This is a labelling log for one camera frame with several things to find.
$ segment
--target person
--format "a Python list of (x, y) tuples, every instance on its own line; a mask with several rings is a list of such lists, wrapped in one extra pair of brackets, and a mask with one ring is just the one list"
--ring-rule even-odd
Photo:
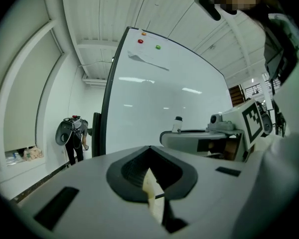
[[(263, 28), (266, 65), (276, 43), (284, 49), (284, 68), (277, 75), (282, 84), (273, 97), (290, 130), (287, 137), (275, 137), (259, 148), (258, 177), (229, 237), (285, 236), (289, 228), (290, 233), (299, 228), (299, 0), (213, 1), (230, 14), (241, 10)], [(270, 72), (275, 79), (275, 71)]]
[(74, 150), (76, 152), (78, 162), (83, 160), (83, 149), (82, 145), (85, 148), (85, 150), (88, 150), (89, 146), (86, 143), (86, 136), (88, 134), (88, 122), (84, 119), (81, 120), (80, 127), (73, 131), (70, 139), (65, 144), (66, 152), (68, 153), (68, 157), (70, 160), (70, 164), (75, 164), (75, 158), (74, 158)]

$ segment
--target white bottle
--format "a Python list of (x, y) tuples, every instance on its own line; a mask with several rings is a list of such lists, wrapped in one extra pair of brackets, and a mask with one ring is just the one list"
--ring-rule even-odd
[(183, 123), (182, 117), (177, 116), (174, 120), (174, 125), (173, 125), (173, 129), (171, 130), (171, 132), (172, 133), (180, 133), (182, 123)]

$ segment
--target white ceiling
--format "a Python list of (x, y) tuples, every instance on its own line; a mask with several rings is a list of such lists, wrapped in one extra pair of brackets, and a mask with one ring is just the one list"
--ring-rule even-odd
[(71, 38), (88, 78), (107, 79), (127, 26), (145, 29), (193, 50), (229, 87), (264, 72), (263, 31), (243, 13), (212, 20), (194, 0), (63, 0)]

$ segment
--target railing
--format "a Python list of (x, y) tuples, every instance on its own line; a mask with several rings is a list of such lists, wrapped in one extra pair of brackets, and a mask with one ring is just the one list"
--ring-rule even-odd
[[(267, 89), (269, 91), (271, 91), (271, 83), (269, 81), (265, 81)], [(278, 88), (280, 88), (280, 81), (278, 79), (274, 80), (274, 88), (275, 90), (277, 90)], [(246, 98), (252, 98), (252, 96), (256, 95), (256, 94), (260, 94), (262, 93), (263, 90), (260, 86), (260, 84), (256, 84), (253, 85), (249, 88), (246, 88)]]

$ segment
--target ceiling beam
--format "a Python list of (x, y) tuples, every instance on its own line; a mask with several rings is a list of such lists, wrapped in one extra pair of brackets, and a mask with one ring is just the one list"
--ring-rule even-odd
[(228, 13), (226, 13), (225, 11), (223, 10), (219, 10), (219, 13), (224, 17), (224, 19), (226, 20), (227, 24), (230, 26), (231, 30), (233, 31), (240, 47), (241, 47), (241, 51), (243, 53), (243, 56), (245, 58), (245, 61), (246, 61), (246, 64), (247, 64), (247, 70), (249, 72), (249, 75), (252, 75), (251, 74), (251, 70), (250, 70), (250, 66), (251, 66), (251, 63), (250, 63), (250, 58), (249, 58), (249, 53), (248, 53), (248, 49), (247, 49), (247, 45), (246, 45), (246, 42), (245, 42), (245, 39), (243, 37), (243, 35), (241, 34), (240, 30), (239, 30), (239, 27), (234, 19), (233, 16), (229, 15)]
[(101, 79), (89, 79), (86, 74), (83, 75), (82, 81), (84, 81), (86, 84), (93, 86), (93, 87), (106, 87), (107, 80), (101, 80)]
[(251, 64), (251, 65), (249, 65), (249, 66), (247, 66), (247, 67), (245, 67), (245, 68), (243, 68), (243, 69), (241, 69), (241, 70), (239, 70), (239, 71), (237, 71), (237, 72), (235, 72), (235, 73), (233, 73), (233, 74), (231, 74), (231, 75), (229, 75), (229, 76), (227, 76), (227, 77), (225, 77), (225, 78), (226, 78), (226, 79), (230, 79), (230, 78), (234, 77), (236, 74), (239, 74), (239, 73), (241, 73), (242, 71), (248, 70), (248, 69), (250, 69), (251, 67), (253, 67), (253, 66), (255, 66), (255, 65), (258, 65), (259, 63), (264, 62), (264, 61), (265, 61), (264, 58), (261, 59), (261, 60), (258, 60), (257, 62), (255, 62), (255, 63), (253, 63), (253, 64)]
[(119, 42), (102, 41), (102, 40), (81, 40), (78, 47), (81, 49), (100, 48), (116, 50)]
[[(83, 57), (81, 55), (80, 49), (78, 47), (76, 37), (75, 37), (75, 32), (74, 28), (72, 25), (72, 18), (71, 18), (71, 10), (70, 10), (70, 5), (69, 5), (69, 0), (63, 0), (63, 7), (64, 7), (64, 13), (65, 13), (65, 18), (66, 18), (66, 23), (68, 25), (68, 29), (70, 32), (71, 40), (75, 49), (75, 52), (80, 60), (80, 63), (84, 65)], [(88, 77), (91, 77), (89, 71), (87, 70), (86, 66), (82, 66), (84, 69), (84, 72), (87, 74)]]

